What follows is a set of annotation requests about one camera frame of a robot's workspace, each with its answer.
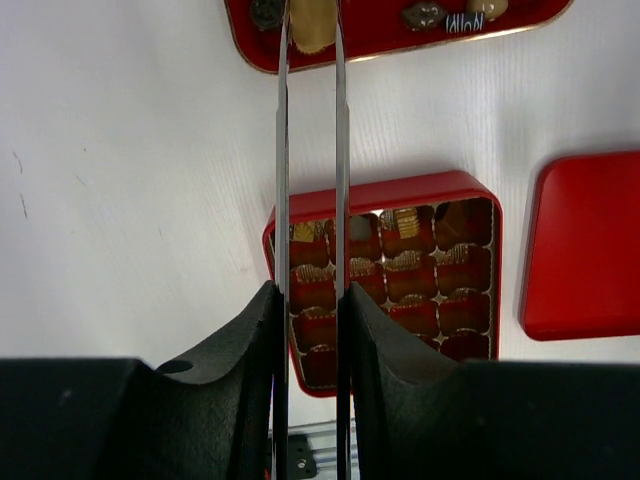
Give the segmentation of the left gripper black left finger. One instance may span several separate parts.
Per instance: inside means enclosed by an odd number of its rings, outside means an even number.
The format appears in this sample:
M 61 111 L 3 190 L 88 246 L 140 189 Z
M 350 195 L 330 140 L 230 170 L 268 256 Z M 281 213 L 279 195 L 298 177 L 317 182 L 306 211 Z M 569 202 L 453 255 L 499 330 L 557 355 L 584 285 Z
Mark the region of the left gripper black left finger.
M 280 295 L 158 368 L 136 358 L 1 363 L 5 479 L 260 479 Z

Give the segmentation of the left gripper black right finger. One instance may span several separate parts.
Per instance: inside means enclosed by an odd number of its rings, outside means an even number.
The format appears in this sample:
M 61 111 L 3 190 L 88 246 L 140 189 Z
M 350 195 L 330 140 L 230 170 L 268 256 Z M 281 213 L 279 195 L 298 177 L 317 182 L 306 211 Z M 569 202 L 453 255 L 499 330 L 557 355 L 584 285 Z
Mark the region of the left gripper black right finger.
M 639 369 L 456 362 L 347 293 L 364 479 L 635 479 Z

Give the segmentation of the red box lid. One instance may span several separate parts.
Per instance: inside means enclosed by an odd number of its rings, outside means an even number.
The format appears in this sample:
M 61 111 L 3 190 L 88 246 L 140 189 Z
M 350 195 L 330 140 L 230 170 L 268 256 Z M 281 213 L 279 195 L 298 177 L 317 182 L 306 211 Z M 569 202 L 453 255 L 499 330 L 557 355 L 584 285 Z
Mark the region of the red box lid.
M 638 152 L 566 156 L 541 169 L 520 321 L 538 341 L 638 334 Z

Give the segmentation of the tan fluted round chocolate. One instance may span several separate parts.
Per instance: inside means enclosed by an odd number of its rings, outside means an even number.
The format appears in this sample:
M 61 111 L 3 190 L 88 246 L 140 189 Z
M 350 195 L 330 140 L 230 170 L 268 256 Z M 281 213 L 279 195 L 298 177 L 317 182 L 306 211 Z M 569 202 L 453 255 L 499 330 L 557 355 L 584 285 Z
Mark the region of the tan fluted round chocolate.
M 302 54 L 317 54 L 335 42 L 334 0 L 293 0 L 289 16 L 292 40 Z

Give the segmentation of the red square chocolate box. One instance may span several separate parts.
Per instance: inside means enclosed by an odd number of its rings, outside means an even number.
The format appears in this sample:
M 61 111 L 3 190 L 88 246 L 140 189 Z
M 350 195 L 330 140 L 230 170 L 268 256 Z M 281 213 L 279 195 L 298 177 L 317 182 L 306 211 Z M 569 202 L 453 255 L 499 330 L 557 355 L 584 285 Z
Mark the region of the red square chocolate box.
M 349 274 L 410 334 L 449 358 L 498 353 L 502 209 L 464 171 L 356 185 Z M 336 392 L 334 219 L 290 225 L 290 354 L 300 388 Z

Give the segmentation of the red chocolate tray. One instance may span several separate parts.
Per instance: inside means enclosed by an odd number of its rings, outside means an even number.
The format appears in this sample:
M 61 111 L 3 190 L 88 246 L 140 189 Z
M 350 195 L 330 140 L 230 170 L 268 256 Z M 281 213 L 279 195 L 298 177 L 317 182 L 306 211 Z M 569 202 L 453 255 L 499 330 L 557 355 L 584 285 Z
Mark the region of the red chocolate tray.
M 248 65 L 267 74 L 279 68 L 281 27 L 260 29 L 250 15 L 250 0 L 224 2 L 235 46 Z M 560 17 L 571 0 L 515 0 L 498 19 L 487 21 L 481 30 L 450 33 L 440 25 L 424 33 L 412 31 L 401 19 L 410 1 L 345 1 L 346 58 L 366 60 L 385 54 L 474 41 L 535 29 Z

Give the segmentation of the striped dark chocolate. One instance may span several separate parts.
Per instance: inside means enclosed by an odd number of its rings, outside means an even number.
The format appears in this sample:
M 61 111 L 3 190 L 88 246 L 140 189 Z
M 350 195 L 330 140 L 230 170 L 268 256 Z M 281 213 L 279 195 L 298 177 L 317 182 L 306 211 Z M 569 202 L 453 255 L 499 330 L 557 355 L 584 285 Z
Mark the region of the striped dark chocolate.
M 479 32 L 484 29 L 485 20 L 484 12 L 449 14 L 445 18 L 445 31 L 452 35 Z

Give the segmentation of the dark leaf chocolate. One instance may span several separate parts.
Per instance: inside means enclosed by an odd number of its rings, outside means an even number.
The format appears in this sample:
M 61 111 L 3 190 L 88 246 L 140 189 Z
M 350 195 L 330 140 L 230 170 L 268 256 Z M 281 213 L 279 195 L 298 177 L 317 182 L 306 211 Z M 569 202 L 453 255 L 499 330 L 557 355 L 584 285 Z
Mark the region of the dark leaf chocolate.
M 434 1 L 419 1 L 401 11 L 401 18 L 413 31 L 436 28 L 446 18 L 448 11 Z

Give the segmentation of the dark round chocolate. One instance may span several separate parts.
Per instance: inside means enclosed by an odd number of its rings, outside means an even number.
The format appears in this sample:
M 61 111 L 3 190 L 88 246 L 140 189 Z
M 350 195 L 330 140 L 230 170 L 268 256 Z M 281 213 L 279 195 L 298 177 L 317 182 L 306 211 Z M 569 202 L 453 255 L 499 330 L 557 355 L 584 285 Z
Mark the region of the dark round chocolate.
M 281 24 L 283 10 L 283 0 L 252 0 L 249 13 L 259 30 L 269 30 Z

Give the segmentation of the cream heart chocolate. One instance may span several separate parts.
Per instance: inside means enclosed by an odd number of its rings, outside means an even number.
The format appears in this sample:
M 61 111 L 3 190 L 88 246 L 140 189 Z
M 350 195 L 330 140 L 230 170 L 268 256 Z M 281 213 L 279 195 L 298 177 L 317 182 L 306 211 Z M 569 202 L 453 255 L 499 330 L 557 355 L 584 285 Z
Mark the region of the cream heart chocolate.
M 468 13 L 483 13 L 486 21 L 495 21 L 508 9 L 508 0 L 468 0 L 466 11 Z

